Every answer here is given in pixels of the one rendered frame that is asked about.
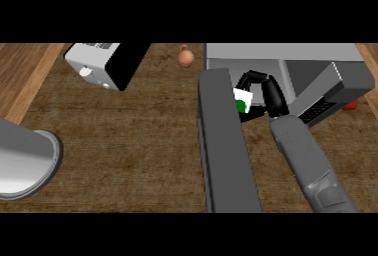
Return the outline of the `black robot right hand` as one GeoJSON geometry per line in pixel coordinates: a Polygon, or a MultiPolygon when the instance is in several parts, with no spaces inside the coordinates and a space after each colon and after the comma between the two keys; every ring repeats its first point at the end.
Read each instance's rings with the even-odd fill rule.
{"type": "Polygon", "coordinates": [[[247,122],[256,118],[260,118],[264,113],[269,113],[272,118],[288,115],[288,105],[275,77],[266,73],[250,70],[242,74],[236,84],[236,89],[250,93],[253,84],[261,85],[264,105],[245,105],[245,110],[239,111],[241,121],[247,122]]]}

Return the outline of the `white green milk carton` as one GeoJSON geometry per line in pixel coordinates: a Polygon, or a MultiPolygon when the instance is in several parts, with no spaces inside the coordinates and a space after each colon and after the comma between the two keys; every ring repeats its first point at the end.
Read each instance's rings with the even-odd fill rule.
{"type": "Polygon", "coordinates": [[[235,88],[233,97],[236,101],[236,109],[241,113],[250,112],[251,102],[253,102],[253,93],[235,88]]]}

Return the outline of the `grey microwave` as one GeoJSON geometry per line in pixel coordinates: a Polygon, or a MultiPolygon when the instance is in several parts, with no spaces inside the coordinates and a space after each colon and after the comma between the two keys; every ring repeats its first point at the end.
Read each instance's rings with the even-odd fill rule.
{"type": "Polygon", "coordinates": [[[309,126],[320,123],[375,87],[375,79],[351,43],[208,43],[205,67],[229,70],[232,86],[264,104],[261,84],[248,71],[275,77],[289,113],[309,126]]]}

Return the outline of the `dark grey microwave door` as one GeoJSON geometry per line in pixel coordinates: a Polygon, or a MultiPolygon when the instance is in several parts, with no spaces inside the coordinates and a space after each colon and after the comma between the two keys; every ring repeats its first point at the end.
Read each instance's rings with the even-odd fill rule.
{"type": "Polygon", "coordinates": [[[208,213],[260,213],[261,205],[229,70],[198,76],[198,132],[208,213]]]}

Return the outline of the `brown onion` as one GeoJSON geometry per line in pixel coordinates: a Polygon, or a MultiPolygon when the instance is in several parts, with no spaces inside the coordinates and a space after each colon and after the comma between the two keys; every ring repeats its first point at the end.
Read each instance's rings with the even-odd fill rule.
{"type": "Polygon", "coordinates": [[[195,60],[195,55],[192,51],[188,49],[186,45],[180,46],[180,52],[177,56],[177,61],[182,67],[189,67],[191,64],[193,63],[195,60]]]}

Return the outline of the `white black toaster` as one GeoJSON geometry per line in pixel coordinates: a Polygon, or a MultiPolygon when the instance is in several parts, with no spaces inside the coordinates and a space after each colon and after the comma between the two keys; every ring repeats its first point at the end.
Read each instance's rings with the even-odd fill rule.
{"type": "Polygon", "coordinates": [[[139,68],[149,43],[74,43],[64,59],[86,82],[124,91],[139,68]]]}

